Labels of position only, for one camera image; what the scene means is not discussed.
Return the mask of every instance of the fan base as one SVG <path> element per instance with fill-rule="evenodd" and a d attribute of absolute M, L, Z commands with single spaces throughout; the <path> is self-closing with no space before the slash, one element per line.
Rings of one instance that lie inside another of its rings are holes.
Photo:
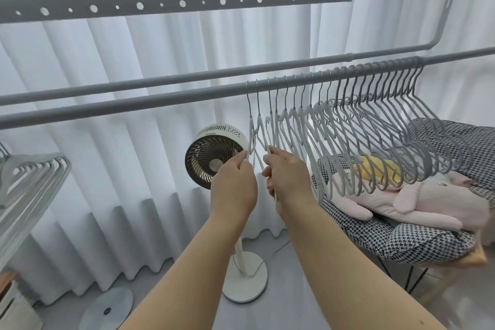
<path fill-rule="evenodd" d="M 237 269 L 234 257 L 230 258 L 222 292 L 227 299 L 239 304 L 255 300 L 263 293 L 268 282 L 268 270 L 263 259 L 253 252 L 243 253 L 246 270 L 249 275 L 254 274 L 259 264 L 261 266 L 254 277 L 248 277 L 241 274 Z"/>

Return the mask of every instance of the standing fan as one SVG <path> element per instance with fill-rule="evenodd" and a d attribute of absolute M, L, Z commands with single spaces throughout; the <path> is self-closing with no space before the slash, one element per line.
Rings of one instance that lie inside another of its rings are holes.
<path fill-rule="evenodd" d="M 248 149 L 248 139 L 228 124 L 212 124 L 197 134 L 186 153 L 186 170 L 200 186 L 211 189 L 220 167 L 237 153 Z M 242 240 L 236 242 L 223 283 L 223 294 L 236 303 L 255 300 L 266 287 L 268 271 L 263 259 L 244 252 Z"/>

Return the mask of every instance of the hand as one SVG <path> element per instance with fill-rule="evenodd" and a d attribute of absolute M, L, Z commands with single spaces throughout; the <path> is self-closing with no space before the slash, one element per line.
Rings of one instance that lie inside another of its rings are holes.
<path fill-rule="evenodd" d="M 258 199 L 258 184 L 244 150 L 220 167 L 211 182 L 211 216 L 244 227 Z"/>
<path fill-rule="evenodd" d="M 267 177 L 266 187 L 270 195 L 277 194 L 277 212 L 284 218 L 289 208 L 314 203 L 309 172 L 301 159 L 274 146 L 271 155 L 263 160 L 267 166 L 262 175 Z"/>

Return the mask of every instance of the pink plush toy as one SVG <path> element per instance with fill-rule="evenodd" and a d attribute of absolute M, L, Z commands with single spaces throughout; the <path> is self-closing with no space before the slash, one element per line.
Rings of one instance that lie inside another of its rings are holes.
<path fill-rule="evenodd" d="M 342 186 L 338 174 L 333 180 Z M 464 186 L 469 179 L 459 173 L 430 177 L 423 182 L 404 184 L 401 188 L 373 193 L 362 192 L 359 196 L 342 197 L 333 188 L 332 202 L 350 217 L 367 221 L 373 212 L 403 223 L 457 231 L 480 230 L 489 218 L 489 204 Z"/>

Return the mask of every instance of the sheer curtain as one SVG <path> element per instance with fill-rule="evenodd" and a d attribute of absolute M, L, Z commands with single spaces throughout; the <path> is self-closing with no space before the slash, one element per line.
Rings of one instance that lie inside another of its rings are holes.
<path fill-rule="evenodd" d="M 354 0 L 0 25 L 1 94 L 214 70 L 413 45 L 433 37 L 444 0 Z M 426 53 L 493 45 L 495 0 L 455 0 L 440 44 Z M 427 68 L 420 93 L 443 118 L 495 125 L 490 57 Z M 2 114 L 85 104 L 334 68 L 301 68 L 0 108 Z M 288 91 L 292 106 L 293 90 Z M 316 87 L 313 101 L 317 96 Z M 284 91 L 278 98 L 279 108 Z M 256 96 L 251 95 L 253 113 Z M 268 94 L 259 96 L 262 114 Z M 61 151 L 70 177 L 10 262 L 41 300 L 107 290 L 124 273 L 177 258 L 209 214 L 209 193 L 184 166 L 196 133 L 229 123 L 248 133 L 246 96 L 0 131 L 12 153 Z M 258 174 L 244 231 L 284 227 Z"/>

